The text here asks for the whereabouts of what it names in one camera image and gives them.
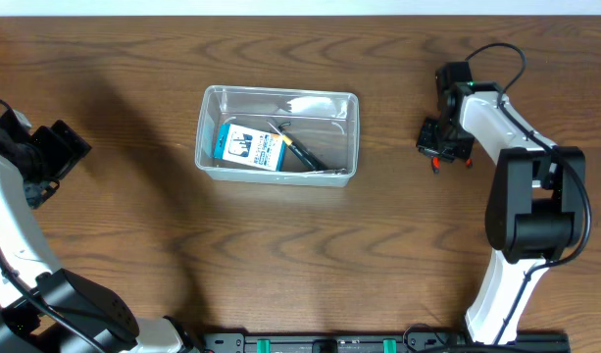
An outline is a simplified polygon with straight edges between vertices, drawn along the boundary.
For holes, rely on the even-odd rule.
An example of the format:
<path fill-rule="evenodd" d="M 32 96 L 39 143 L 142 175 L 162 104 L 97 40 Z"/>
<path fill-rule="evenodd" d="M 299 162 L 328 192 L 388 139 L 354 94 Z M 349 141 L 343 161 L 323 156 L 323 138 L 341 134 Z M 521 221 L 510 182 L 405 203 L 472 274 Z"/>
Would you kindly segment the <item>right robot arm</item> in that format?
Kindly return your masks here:
<path fill-rule="evenodd" d="M 470 166 L 479 143 L 495 165 L 484 216 L 490 261 L 465 324 L 473 344 L 508 345 L 530 295 L 551 268 L 571 261 L 589 236 L 585 157 L 542 136 L 493 81 L 476 81 L 467 61 L 435 73 L 440 115 L 425 120 L 418 150 L 437 172 L 442 162 Z"/>

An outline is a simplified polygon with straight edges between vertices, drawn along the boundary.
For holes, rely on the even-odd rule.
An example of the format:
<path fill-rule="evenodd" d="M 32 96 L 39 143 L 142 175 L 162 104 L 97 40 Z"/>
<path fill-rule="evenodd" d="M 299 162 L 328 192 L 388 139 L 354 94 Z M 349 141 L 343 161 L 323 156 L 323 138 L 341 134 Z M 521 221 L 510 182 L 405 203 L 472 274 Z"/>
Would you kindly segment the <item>black yellow screwdriver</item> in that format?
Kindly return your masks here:
<path fill-rule="evenodd" d="M 290 135 L 284 132 L 280 127 L 276 127 L 272 121 L 268 125 L 282 137 L 288 149 L 300 160 L 300 162 L 312 172 L 326 171 L 327 166 L 312 154 L 301 143 L 296 142 Z"/>

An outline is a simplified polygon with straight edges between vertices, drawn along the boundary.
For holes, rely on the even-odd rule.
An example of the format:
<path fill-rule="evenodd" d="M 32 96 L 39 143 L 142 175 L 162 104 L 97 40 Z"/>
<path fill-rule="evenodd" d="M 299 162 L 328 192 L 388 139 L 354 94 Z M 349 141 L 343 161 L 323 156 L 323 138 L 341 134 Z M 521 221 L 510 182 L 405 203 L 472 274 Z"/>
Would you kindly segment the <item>clear plastic storage container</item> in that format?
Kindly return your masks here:
<path fill-rule="evenodd" d="M 212 85 L 194 162 L 214 180 L 343 187 L 359 145 L 353 93 Z"/>

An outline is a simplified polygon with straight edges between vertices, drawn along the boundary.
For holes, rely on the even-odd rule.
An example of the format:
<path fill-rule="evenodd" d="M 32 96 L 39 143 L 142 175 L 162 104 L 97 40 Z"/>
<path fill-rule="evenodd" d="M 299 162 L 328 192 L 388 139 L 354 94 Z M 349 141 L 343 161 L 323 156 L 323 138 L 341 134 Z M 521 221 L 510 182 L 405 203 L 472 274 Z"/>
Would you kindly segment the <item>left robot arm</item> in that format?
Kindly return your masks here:
<path fill-rule="evenodd" d="M 0 352 L 202 352 L 170 317 L 138 320 L 112 290 L 66 270 L 33 216 L 90 145 L 63 121 L 0 117 Z"/>

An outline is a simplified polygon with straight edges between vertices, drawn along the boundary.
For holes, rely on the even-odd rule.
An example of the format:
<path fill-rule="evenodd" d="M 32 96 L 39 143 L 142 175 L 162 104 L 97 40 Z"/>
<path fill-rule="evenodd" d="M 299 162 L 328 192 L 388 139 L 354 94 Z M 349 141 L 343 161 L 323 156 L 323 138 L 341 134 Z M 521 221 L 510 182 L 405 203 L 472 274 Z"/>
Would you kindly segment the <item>red handled pliers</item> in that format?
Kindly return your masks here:
<path fill-rule="evenodd" d="M 468 159 L 465 162 L 465 165 L 467 169 L 471 169 L 473 167 L 473 161 L 471 159 Z M 440 160 L 438 157 L 431 158 L 431 169 L 435 174 L 438 174 L 440 172 Z"/>

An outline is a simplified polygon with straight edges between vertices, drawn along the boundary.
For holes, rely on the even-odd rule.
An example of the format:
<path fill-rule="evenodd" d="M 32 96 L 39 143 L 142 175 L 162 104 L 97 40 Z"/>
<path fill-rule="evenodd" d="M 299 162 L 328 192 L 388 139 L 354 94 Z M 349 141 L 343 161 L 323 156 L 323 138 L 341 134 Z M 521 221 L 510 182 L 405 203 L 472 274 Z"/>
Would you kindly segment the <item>silver double-ended wrench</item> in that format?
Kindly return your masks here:
<path fill-rule="evenodd" d="M 346 169 L 327 169 L 320 171 L 310 171 L 306 172 L 307 175 L 347 175 L 348 172 Z"/>

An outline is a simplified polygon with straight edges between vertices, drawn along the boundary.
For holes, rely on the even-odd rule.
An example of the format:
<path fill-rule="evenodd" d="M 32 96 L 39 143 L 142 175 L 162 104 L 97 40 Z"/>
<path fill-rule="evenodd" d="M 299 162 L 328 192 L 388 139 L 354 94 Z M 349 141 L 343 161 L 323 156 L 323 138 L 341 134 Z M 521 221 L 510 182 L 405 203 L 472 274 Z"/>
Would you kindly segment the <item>small hammer black red handle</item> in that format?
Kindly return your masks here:
<path fill-rule="evenodd" d="M 279 135 L 286 135 L 286 129 L 291 126 L 291 122 L 281 123 L 276 125 L 274 122 L 269 122 L 271 128 Z"/>

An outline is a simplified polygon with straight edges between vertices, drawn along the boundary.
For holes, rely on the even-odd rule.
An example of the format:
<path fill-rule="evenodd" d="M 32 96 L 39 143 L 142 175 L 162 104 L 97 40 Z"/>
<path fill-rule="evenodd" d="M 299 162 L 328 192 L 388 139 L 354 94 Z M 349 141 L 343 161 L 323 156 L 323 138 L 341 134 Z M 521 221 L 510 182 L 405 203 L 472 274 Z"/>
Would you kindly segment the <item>blue white cardboard box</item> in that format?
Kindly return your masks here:
<path fill-rule="evenodd" d="M 279 172 L 286 144 L 276 133 L 235 124 L 220 126 L 214 157 L 251 168 Z"/>

